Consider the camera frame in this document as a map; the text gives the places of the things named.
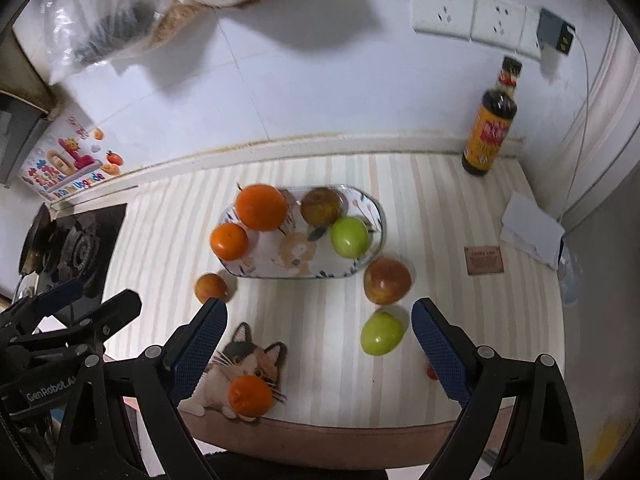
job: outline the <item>gas stove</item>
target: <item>gas stove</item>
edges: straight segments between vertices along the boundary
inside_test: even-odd
[[[124,204],[116,205],[56,220],[36,292],[47,292],[74,279],[84,283],[84,296],[55,315],[65,325],[72,325],[100,306],[126,209]]]

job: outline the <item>cat illustration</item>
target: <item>cat illustration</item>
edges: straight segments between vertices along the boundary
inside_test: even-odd
[[[255,272],[255,260],[252,256],[244,256],[240,262],[244,267],[240,267],[240,272],[244,275],[253,274]]]
[[[287,347],[282,342],[263,349],[254,344],[251,328],[242,322],[234,332],[231,342],[222,352],[216,351],[193,391],[184,399],[178,409],[196,416],[203,416],[205,409],[222,412],[226,418],[237,418],[245,422],[255,419],[236,413],[229,405],[227,392],[231,383],[243,375],[255,375],[269,385],[273,398],[284,402],[286,397],[280,392],[280,371],[287,358]]]
[[[278,248],[278,255],[282,263],[276,260],[272,260],[272,262],[283,269],[295,269],[298,276],[311,274],[309,262],[316,256],[317,244],[309,241],[309,235],[314,230],[315,228],[309,226],[306,232],[293,231],[287,234]]]

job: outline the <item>white paper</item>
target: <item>white paper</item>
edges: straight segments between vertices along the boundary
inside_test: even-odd
[[[500,239],[558,270],[564,228],[528,198],[513,193],[502,216]]]

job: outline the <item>blue gripper pad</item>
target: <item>blue gripper pad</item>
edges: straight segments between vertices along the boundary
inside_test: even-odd
[[[471,399],[466,367],[449,339],[438,326],[435,318],[424,305],[424,301],[431,300],[416,301],[411,312],[411,325],[414,334],[431,366],[433,366],[447,397],[456,400],[464,408]]]
[[[174,406],[193,394],[225,328],[226,304],[214,299],[207,301],[191,322],[182,327],[164,360],[173,375],[168,396]]]

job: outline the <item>red object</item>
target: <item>red object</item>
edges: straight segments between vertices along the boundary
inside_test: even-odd
[[[432,381],[439,381],[439,378],[436,375],[436,372],[433,369],[433,366],[431,366],[431,363],[427,365],[427,375]]]
[[[82,168],[86,168],[87,166],[90,166],[95,162],[95,159],[91,155],[78,155],[68,146],[65,139],[58,139],[58,144],[62,146],[64,150],[74,158],[76,162],[74,164],[76,170],[82,170]]]
[[[122,157],[117,153],[113,153],[112,151],[107,152],[107,160],[111,164],[115,164],[116,166],[122,166],[124,163],[124,161],[122,160]]]

